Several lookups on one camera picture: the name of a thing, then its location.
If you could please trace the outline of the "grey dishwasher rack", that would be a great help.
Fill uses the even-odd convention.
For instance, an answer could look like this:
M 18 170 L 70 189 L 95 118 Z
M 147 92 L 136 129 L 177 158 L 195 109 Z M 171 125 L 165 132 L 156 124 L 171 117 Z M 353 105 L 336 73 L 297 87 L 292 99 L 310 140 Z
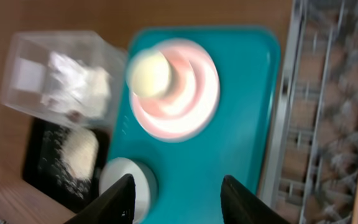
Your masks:
M 351 223 L 358 0 L 294 1 L 259 197 L 289 223 Z

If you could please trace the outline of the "black plastic tray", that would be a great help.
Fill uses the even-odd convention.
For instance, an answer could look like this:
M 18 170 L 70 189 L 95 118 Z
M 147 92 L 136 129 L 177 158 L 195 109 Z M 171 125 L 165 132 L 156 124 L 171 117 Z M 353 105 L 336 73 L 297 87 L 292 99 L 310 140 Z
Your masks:
M 22 178 L 72 212 L 78 213 L 99 196 L 99 177 L 106 164 L 110 134 L 91 130 L 99 143 L 93 175 L 89 180 L 72 177 L 61 152 L 70 129 L 35 118 L 30 129 Z

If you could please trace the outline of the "pink small plate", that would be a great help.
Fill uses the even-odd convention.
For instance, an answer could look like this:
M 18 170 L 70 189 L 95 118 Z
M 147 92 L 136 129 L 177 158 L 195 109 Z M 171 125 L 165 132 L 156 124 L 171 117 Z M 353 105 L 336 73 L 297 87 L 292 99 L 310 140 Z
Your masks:
M 136 72 L 133 92 L 146 113 L 169 118 L 190 109 L 196 78 L 190 61 L 179 51 L 156 50 Z

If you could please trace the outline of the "grey bowl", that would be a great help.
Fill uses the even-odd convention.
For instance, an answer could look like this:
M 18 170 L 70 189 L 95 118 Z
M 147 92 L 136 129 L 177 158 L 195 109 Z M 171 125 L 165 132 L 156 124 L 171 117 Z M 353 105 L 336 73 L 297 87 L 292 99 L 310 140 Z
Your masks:
M 125 174 L 131 174 L 135 182 L 133 223 L 141 223 L 154 207 L 158 197 L 158 181 L 153 171 L 143 162 L 123 157 L 109 161 L 101 173 L 99 194 L 102 195 Z

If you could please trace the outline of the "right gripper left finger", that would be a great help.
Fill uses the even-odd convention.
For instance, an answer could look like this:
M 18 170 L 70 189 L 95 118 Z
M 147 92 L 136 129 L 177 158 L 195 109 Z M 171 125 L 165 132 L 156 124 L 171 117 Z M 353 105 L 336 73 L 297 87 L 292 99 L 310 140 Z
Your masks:
M 65 224 L 132 224 L 134 213 L 135 181 L 125 174 Z

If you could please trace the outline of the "pink large plate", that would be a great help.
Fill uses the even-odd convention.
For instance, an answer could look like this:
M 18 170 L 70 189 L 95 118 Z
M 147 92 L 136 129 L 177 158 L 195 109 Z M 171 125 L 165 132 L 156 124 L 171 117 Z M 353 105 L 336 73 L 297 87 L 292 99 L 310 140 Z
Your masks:
M 166 142 L 185 141 L 204 129 L 216 111 L 220 95 L 218 71 L 207 51 L 193 41 L 170 39 L 150 48 L 177 50 L 190 61 L 196 78 L 195 97 L 187 112 L 163 118 L 146 113 L 129 89 L 132 112 L 140 126 L 154 138 Z

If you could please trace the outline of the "teal plastic tray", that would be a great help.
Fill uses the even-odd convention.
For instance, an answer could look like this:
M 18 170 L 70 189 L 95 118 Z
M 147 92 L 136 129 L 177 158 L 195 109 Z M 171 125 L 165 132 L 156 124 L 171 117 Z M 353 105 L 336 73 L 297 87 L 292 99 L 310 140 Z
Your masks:
M 268 138 L 280 44 L 256 26 L 158 27 L 137 34 L 130 56 L 174 38 L 200 44 L 213 59 L 221 93 L 210 123 L 195 137 L 163 142 L 146 133 L 122 92 L 109 159 L 147 164 L 158 178 L 159 196 L 146 223 L 222 223 L 221 184 L 234 176 L 258 189 Z

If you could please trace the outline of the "clear plastic bin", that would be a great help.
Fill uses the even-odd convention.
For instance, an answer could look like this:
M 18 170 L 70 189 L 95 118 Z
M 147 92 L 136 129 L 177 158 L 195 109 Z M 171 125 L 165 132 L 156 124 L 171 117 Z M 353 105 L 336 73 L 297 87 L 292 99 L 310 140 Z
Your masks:
M 65 54 L 89 67 L 102 67 L 110 74 L 111 97 L 102 118 L 56 113 L 41 103 L 42 95 L 55 86 L 49 67 L 52 52 Z M 125 51 L 90 30 L 16 33 L 7 55 L 1 102 L 22 113 L 66 127 L 110 128 L 119 111 L 126 60 Z

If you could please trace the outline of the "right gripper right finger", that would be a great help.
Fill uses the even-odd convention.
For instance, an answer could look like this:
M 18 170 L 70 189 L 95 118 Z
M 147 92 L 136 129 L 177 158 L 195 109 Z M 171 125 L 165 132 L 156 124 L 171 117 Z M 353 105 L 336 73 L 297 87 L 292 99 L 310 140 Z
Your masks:
M 289 224 L 231 175 L 221 185 L 224 224 Z

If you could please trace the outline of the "white paper cup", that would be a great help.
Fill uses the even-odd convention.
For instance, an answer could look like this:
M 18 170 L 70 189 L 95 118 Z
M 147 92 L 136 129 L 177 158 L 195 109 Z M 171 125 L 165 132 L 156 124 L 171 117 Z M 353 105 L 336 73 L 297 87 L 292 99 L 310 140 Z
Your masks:
M 165 98 L 178 88 L 174 63 L 178 52 L 167 49 L 145 49 L 131 59 L 126 82 L 131 92 L 140 98 Z

